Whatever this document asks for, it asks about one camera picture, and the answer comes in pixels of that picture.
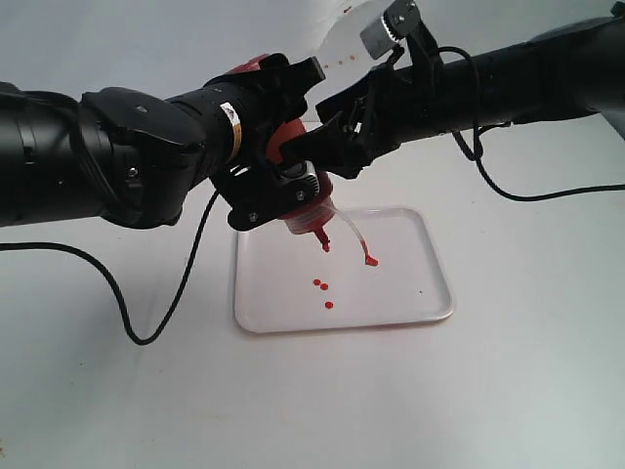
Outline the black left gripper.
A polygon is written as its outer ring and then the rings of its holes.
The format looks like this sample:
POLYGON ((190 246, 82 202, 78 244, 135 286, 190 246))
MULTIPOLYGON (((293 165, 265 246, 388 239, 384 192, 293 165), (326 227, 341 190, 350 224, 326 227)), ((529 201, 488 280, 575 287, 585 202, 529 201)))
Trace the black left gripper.
POLYGON ((230 205, 229 225, 252 230, 311 202, 289 200, 267 162, 267 146, 293 117, 293 98, 325 80, 316 57, 291 64, 282 53, 261 55, 255 72, 228 73, 168 98, 170 121, 192 140, 166 166, 169 194, 186 195, 209 180, 230 205))

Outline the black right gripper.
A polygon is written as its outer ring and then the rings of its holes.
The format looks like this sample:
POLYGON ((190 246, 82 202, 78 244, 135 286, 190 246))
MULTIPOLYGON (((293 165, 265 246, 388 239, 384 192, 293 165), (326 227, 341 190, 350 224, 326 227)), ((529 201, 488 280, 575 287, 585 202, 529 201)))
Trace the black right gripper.
POLYGON ((439 78, 423 78, 412 66, 380 64, 356 83, 315 106, 321 126, 282 143, 281 166, 311 161, 316 168, 344 179, 400 146, 401 124, 411 125, 417 111, 439 96, 439 78))

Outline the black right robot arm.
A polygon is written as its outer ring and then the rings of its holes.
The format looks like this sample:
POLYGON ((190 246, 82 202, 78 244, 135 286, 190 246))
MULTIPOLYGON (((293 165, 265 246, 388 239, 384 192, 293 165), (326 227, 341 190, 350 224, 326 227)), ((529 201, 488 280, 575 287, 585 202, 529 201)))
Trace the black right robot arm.
POLYGON ((321 125, 281 145, 354 179, 401 145, 496 124, 563 121, 624 108, 624 20, 570 24, 527 42, 444 63, 441 47, 395 66, 396 46, 355 84, 316 105, 321 125))

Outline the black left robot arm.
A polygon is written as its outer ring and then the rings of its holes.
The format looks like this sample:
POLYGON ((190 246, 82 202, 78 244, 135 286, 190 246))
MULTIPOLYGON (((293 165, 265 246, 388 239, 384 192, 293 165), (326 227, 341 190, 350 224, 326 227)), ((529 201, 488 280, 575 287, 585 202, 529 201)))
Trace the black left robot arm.
POLYGON ((271 160, 268 144, 307 110, 323 77, 314 58, 272 54, 168 99, 123 87, 73 99, 3 83, 1 223, 172 226, 206 181, 229 205, 233 229, 278 219, 310 202, 319 181, 309 160, 271 160))

